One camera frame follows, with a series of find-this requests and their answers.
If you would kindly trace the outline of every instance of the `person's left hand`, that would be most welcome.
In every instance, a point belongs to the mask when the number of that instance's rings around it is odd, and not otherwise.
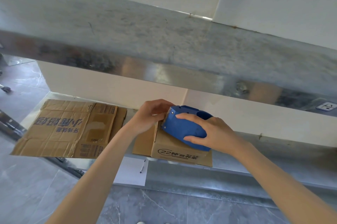
[[[141,134],[149,130],[159,120],[164,119],[171,106],[174,104],[164,99],[146,101],[127,123],[127,126],[137,135]]]

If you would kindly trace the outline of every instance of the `cardboard box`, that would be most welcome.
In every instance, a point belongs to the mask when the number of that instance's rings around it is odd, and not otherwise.
[[[212,167],[212,150],[193,149],[161,129],[161,122],[140,134],[133,146],[133,154],[175,162]]]
[[[122,127],[126,108],[48,99],[12,155],[97,158]]]

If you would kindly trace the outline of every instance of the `blue tape dispenser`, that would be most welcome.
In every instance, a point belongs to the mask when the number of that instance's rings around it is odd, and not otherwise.
[[[196,108],[192,108],[186,105],[182,106],[173,106],[169,109],[166,119],[162,124],[162,129],[172,135],[173,137],[177,138],[178,140],[182,141],[183,143],[191,146],[194,149],[197,150],[202,150],[202,151],[209,151],[210,148],[199,145],[199,144],[194,144],[189,141],[184,141],[184,137],[188,135],[193,135],[196,137],[201,137],[205,138],[207,136],[206,131],[198,124],[185,120],[185,119],[178,119],[176,118],[176,114],[179,113],[190,113],[197,115],[198,117],[207,120],[211,117],[209,113],[205,111],[199,111]]]

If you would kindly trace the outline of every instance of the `marble floor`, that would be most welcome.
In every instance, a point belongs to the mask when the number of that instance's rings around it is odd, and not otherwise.
[[[6,66],[0,62],[0,109],[17,121],[48,93],[36,62]],[[0,132],[0,222],[43,224],[77,179],[41,158],[9,155],[13,143]],[[274,208],[113,186],[97,223],[288,223]]]

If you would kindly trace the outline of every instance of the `caster wheel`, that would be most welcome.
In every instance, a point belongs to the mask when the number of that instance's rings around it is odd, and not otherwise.
[[[10,87],[3,87],[3,88],[2,88],[2,91],[8,93],[8,92],[11,91],[11,88],[10,88]]]

